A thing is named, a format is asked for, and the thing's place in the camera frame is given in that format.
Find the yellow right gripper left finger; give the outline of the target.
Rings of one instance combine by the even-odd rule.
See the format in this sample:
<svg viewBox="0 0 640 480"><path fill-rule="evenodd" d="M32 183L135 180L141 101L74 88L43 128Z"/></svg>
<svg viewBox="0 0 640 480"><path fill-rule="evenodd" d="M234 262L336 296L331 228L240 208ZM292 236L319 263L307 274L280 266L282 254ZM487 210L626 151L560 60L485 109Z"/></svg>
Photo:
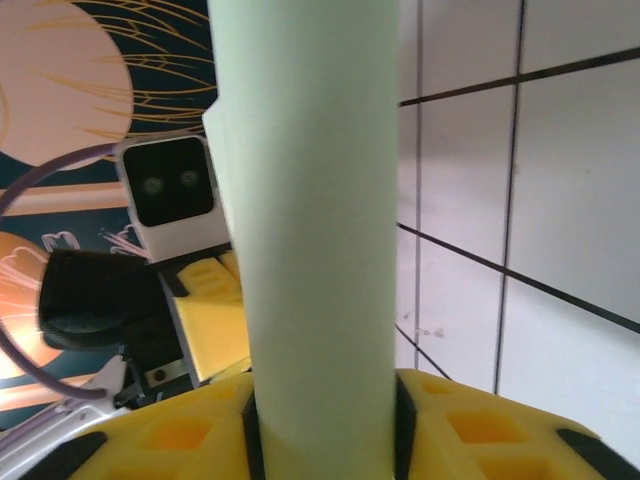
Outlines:
<svg viewBox="0 0 640 480"><path fill-rule="evenodd" d="M106 421L106 442L74 479L262 479L250 373Z"/></svg>

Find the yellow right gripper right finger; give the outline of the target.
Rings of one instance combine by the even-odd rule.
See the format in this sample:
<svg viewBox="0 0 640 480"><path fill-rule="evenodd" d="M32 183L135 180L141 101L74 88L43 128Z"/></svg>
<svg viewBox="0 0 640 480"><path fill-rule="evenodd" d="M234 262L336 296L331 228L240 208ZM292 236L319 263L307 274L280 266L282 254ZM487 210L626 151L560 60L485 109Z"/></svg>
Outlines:
<svg viewBox="0 0 640 480"><path fill-rule="evenodd" d="M419 370L396 372L394 476L634 480L639 470L570 419Z"/></svg>

